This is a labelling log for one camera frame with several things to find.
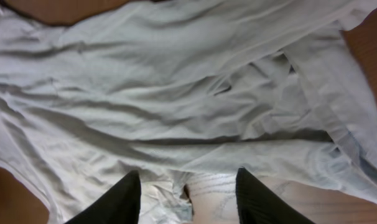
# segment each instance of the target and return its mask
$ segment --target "garment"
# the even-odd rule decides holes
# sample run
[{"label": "garment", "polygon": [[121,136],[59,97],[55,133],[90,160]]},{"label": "garment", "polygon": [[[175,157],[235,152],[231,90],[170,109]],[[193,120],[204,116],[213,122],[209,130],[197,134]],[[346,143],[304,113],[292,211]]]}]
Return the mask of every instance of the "garment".
[{"label": "garment", "polygon": [[377,203],[377,110],[338,31],[358,3],[133,2],[73,27],[0,7],[0,166],[49,224],[130,170],[140,223],[189,222],[187,179],[240,167]]}]

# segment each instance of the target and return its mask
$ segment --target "white cloth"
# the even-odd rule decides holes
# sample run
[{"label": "white cloth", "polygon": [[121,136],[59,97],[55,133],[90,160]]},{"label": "white cloth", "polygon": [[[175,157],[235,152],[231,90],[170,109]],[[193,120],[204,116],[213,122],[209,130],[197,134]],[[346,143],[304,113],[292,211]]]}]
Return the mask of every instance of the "white cloth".
[{"label": "white cloth", "polygon": [[73,27],[0,7],[0,166],[49,224],[132,169],[140,223],[190,221],[191,173],[241,166],[377,203],[377,110],[334,22],[357,6],[135,2]]}]

